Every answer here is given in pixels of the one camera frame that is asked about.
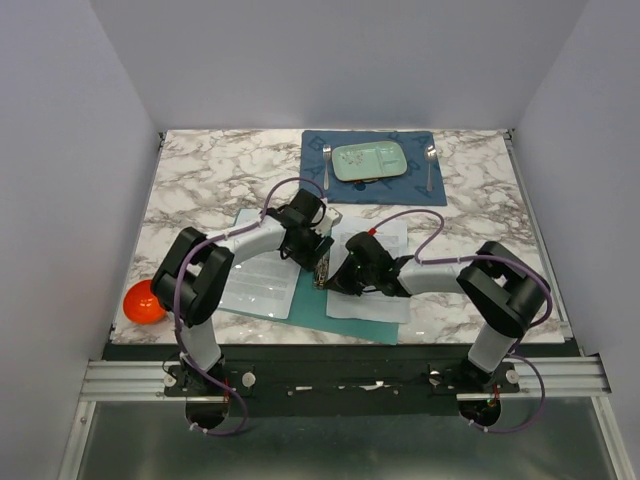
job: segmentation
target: white wall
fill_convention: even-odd
[[[638,0],[591,0],[515,145],[574,332],[602,355],[640,472],[638,22]]]
[[[513,127],[586,0],[92,0],[170,127]]]
[[[86,0],[4,0],[0,65],[0,477],[53,479],[158,137]]]

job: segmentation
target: screw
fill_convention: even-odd
[[[247,388],[251,388],[255,385],[256,383],[256,376],[253,374],[253,372],[246,372],[244,375],[242,375],[242,385],[244,385]]]
[[[518,372],[516,372],[515,370],[507,370],[505,378],[511,385],[515,385],[520,381],[520,375],[518,375]]]
[[[168,374],[164,376],[162,382],[164,383],[165,387],[173,387],[177,383],[176,379]]]

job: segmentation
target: fork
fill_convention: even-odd
[[[427,148],[424,149],[424,159],[429,165],[429,170],[427,170],[427,192],[432,192],[433,180],[431,179],[431,166],[435,165],[438,161],[438,156],[436,155],[436,147],[434,147],[433,145],[427,146]]]
[[[322,147],[322,158],[324,158],[324,189],[329,190],[329,161],[331,160],[331,145]]]

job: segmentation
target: marble surface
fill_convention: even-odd
[[[241,208],[262,206],[269,189],[299,170],[302,130],[170,131],[162,151],[149,204],[125,290],[150,278],[178,232],[194,226],[204,232],[233,224]],[[446,185],[448,206],[443,233],[425,257],[472,254],[486,240],[497,240],[542,272],[541,261],[501,133],[434,131]],[[297,185],[278,190],[275,204],[287,201]],[[385,218],[407,207],[335,204],[341,212]],[[433,231],[433,220],[404,217],[410,251]],[[315,330],[290,327],[217,311],[219,343],[367,343]],[[484,320],[473,304],[458,294],[423,294],[411,299],[411,321],[401,325],[399,343],[468,343]],[[114,343],[175,343],[167,317],[155,325],[131,323],[121,308],[114,320]],[[562,342],[557,310],[533,329],[525,342]]]

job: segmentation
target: teal placemat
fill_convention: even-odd
[[[313,273],[300,270],[287,319],[281,320],[253,314],[251,316],[269,320],[270,322],[363,338],[372,342],[389,345],[398,343],[397,323],[371,322],[357,318],[331,318],[327,316],[326,312],[327,291],[313,288]],[[249,315],[238,311],[234,311],[234,313]]]

